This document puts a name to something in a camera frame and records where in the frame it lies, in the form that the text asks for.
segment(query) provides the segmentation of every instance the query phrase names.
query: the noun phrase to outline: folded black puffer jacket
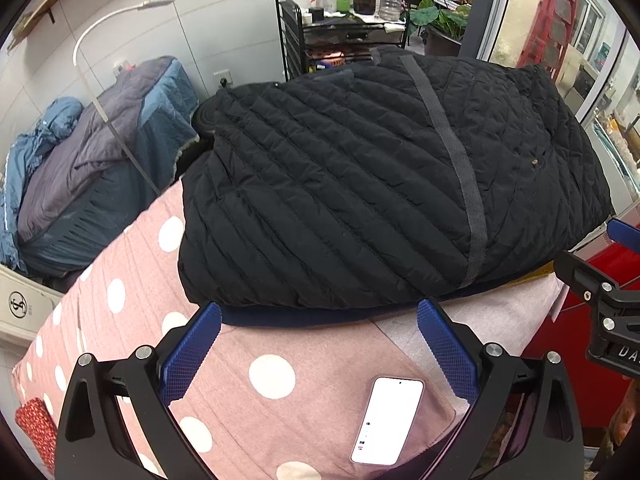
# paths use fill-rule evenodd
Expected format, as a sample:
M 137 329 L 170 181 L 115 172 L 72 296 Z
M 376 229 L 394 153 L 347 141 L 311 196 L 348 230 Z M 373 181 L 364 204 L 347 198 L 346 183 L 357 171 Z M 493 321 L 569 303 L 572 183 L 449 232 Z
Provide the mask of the folded black puffer jacket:
M 607 219 L 543 68 L 380 54 L 203 105 L 214 147 L 182 181 L 190 301 L 369 308 L 497 286 Z

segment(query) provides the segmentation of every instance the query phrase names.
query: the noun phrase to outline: white polka dot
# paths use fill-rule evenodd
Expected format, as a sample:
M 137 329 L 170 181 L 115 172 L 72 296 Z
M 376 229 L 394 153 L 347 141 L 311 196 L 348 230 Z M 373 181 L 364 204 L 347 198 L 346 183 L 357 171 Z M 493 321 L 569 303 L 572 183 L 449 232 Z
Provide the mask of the white polka dot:
M 142 465 L 145 469 L 151 471 L 154 475 L 159 474 L 156 464 L 154 464 L 149 457 L 143 455 L 142 453 L 138 453 L 138 456 L 140 457 L 140 462 L 142 462 Z
M 189 442 L 191 442 L 193 449 L 198 453 L 211 451 L 211 448 L 213 447 L 211 433 L 197 418 L 186 416 L 180 421 L 180 428 L 182 429 L 184 436 L 187 437 Z
M 287 462 L 276 470 L 278 480 L 322 480 L 320 473 L 304 462 Z
M 53 316 L 51 317 L 54 325 L 59 325 L 62 319 L 62 303 L 56 305 L 53 309 Z
M 289 362 L 279 355 L 262 355 L 249 367 L 249 380 L 267 399 L 288 396 L 296 386 L 296 373 Z
M 126 297 L 124 283 L 122 283 L 120 278 L 116 278 L 107 288 L 107 304 L 109 305 L 109 310 L 114 314 L 122 311 Z
M 165 253 L 173 253 L 182 241 L 184 234 L 184 224 L 177 216 L 169 218 L 158 233 L 158 243 Z
M 82 271 L 82 274 L 80 274 L 80 281 L 81 282 L 85 282 L 86 279 L 89 277 L 89 274 L 91 274 L 91 269 L 93 269 L 94 266 L 90 265 L 88 266 L 85 270 Z
M 44 349 L 42 348 L 42 336 L 39 335 L 36 337 L 36 355 L 38 357 L 42 357 L 43 352 L 44 352 Z
M 81 354 L 86 352 L 86 338 L 84 337 L 84 332 L 76 327 L 76 345 L 78 346 L 78 351 Z
M 169 312 L 164 316 L 164 320 L 162 321 L 162 335 L 166 335 L 172 328 L 186 325 L 187 322 L 188 319 L 184 314 L 180 312 Z
M 47 394 L 44 394 L 42 396 L 42 400 L 44 400 L 44 404 L 47 407 L 49 415 L 53 416 L 53 404 L 51 403 L 51 399 L 49 399 L 49 396 Z
M 62 368 L 60 368 L 60 366 L 56 366 L 54 374 L 56 376 L 56 383 L 58 384 L 60 390 L 62 390 L 62 392 L 66 392 L 66 379 L 65 373 L 62 371 Z

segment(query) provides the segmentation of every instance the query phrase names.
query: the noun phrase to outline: red ladder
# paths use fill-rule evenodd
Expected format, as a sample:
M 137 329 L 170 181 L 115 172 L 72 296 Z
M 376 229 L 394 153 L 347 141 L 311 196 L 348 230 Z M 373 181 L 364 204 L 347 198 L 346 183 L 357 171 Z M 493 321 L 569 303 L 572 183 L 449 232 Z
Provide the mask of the red ladder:
M 574 31 L 577 0 L 541 0 L 518 67 L 542 64 L 558 78 Z

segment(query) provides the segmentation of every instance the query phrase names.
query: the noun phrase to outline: red glittery cloth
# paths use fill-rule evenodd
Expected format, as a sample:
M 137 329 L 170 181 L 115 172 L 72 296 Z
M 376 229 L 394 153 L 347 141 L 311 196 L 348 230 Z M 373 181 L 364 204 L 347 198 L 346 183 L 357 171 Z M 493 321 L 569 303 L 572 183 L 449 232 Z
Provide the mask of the red glittery cloth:
M 15 421 L 31 439 L 42 462 L 54 473 L 56 458 L 56 428 L 47 407 L 41 399 L 31 399 L 15 412 Z

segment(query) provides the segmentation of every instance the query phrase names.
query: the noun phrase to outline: white phone screen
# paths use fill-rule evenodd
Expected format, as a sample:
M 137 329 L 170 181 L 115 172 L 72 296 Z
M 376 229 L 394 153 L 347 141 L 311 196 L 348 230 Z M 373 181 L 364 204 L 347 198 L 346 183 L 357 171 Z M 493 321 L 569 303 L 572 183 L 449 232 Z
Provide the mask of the white phone screen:
M 361 464 L 395 464 L 409 435 L 423 388 L 422 381 L 377 378 L 351 460 Z

